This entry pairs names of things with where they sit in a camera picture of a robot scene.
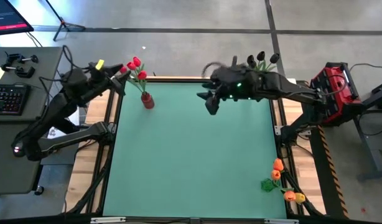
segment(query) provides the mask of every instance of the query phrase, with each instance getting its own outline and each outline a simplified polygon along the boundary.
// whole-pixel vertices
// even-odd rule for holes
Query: monitor
[[[0,0],[0,35],[34,31],[8,0]]]

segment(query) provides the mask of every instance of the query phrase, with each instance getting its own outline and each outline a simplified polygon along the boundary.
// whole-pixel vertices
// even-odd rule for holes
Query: green table surface
[[[103,215],[286,218],[280,191],[260,185],[276,158],[268,100],[212,116],[198,83],[148,83],[152,110],[125,90]]]

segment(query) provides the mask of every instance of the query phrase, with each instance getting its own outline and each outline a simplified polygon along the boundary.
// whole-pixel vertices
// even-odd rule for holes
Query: gray floor
[[[57,26],[58,20],[42,0],[10,0],[32,24]],[[75,63],[85,65],[102,58],[107,64],[126,63],[137,55],[149,74],[199,76],[212,61],[230,63],[233,55],[245,61],[250,54],[273,52],[265,0],[79,0],[50,1],[68,22],[97,28],[256,29],[263,34],[215,34],[152,32],[34,32],[44,46],[66,44]],[[277,30],[381,31],[382,0],[271,0]],[[382,35],[278,35],[286,77],[309,80],[326,62],[382,65]],[[25,34],[0,36],[0,46],[33,46]],[[62,60],[60,72],[69,65]],[[382,83],[382,70],[355,67],[352,77],[359,94]],[[372,130],[381,129],[382,123]],[[370,164],[353,123],[326,129],[350,217],[382,222],[382,179],[358,182]],[[32,203],[33,195],[0,198],[0,218],[31,217],[59,213],[71,168],[44,170],[46,193]]]

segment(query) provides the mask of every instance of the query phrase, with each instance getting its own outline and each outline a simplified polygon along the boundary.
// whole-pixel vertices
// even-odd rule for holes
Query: black keyboard
[[[27,85],[0,85],[0,115],[21,115],[29,90]]]

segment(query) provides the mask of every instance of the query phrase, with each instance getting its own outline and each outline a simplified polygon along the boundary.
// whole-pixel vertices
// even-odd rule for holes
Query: red vase
[[[145,92],[141,95],[141,101],[144,104],[144,107],[147,109],[153,109],[155,106],[154,99],[152,99],[151,94]]]

